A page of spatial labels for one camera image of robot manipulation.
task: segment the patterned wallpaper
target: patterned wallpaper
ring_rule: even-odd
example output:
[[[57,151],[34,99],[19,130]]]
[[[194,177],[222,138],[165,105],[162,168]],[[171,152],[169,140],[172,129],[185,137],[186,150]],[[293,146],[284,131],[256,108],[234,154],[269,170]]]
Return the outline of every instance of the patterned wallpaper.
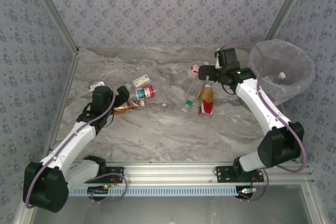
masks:
[[[283,0],[53,0],[79,47],[262,40]]]
[[[305,49],[316,64],[310,89],[285,109],[306,128],[308,162],[328,218],[336,223],[336,0],[298,0],[278,37]]]
[[[72,55],[40,0],[0,0],[0,52],[0,223],[11,223],[25,167],[45,147]]]

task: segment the gray marble floor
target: gray marble floor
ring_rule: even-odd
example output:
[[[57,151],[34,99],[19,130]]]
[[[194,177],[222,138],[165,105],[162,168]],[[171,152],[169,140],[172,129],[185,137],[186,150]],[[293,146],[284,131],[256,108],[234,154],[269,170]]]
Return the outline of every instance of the gray marble floor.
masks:
[[[255,150],[262,131],[255,117],[214,83],[214,115],[205,120],[194,106],[180,107],[191,84],[187,69],[215,63],[216,48],[91,48],[80,49],[79,62],[55,144],[72,129],[83,107],[91,101],[88,85],[104,79],[114,88],[147,73],[157,92],[145,107],[116,115],[80,153],[109,161],[232,161]],[[236,50],[241,64],[248,53]]]

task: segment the enclosure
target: enclosure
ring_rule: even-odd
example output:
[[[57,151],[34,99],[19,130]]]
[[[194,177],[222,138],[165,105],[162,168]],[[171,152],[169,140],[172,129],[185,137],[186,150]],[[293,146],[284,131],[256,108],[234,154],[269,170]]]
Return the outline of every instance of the enclosure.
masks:
[[[335,0],[0,1],[1,223],[336,223]],[[312,85],[280,106],[304,127],[308,167],[300,174],[269,169],[259,202],[219,193],[241,184],[217,183],[213,173],[258,147],[263,132],[254,115],[219,84],[212,85],[211,119],[200,119],[195,106],[180,110],[191,83],[187,70],[214,65],[214,52],[238,38],[289,41],[316,66]],[[252,46],[234,45],[242,66]],[[66,137],[92,98],[88,85],[103,79],[117,88],[145,73],[155,97],[115,115],[75,161],[95,155],[124,167],[130,188],[142,195],[99,206],[80,187],[58,214],[26,209],[25,167]],[[144,193],[148,188],[167,191]],[[185,188],[195,191],[172,193]]]

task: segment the wall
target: wall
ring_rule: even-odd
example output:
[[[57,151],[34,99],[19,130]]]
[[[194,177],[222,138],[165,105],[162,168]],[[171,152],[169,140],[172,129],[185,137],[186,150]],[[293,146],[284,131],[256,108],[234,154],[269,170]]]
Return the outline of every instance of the wall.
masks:
[[[40,0],[0,0],[0,223],[48,137],[72,55]]]
[[[308,52],[316,64],[310,89],[285,109],[306,128],[304,144],[329,220],[336,223],[336,0],[298,0],[279,38]]]
[[[283,0],[53,0],[79,47],[262,40]]]

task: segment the clear plastic bag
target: clear plastic bag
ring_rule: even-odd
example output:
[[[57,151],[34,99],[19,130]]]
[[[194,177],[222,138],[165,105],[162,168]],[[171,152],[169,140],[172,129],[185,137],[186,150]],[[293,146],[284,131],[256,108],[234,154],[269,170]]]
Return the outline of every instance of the clear plastic bag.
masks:
[[[275,105],[304,92],[315,78],[315,65],[301,48],[283,40],[258,42],[261,56],[254,47],[250,53],[249,67],[257,77],[263,70],[261,87]]]

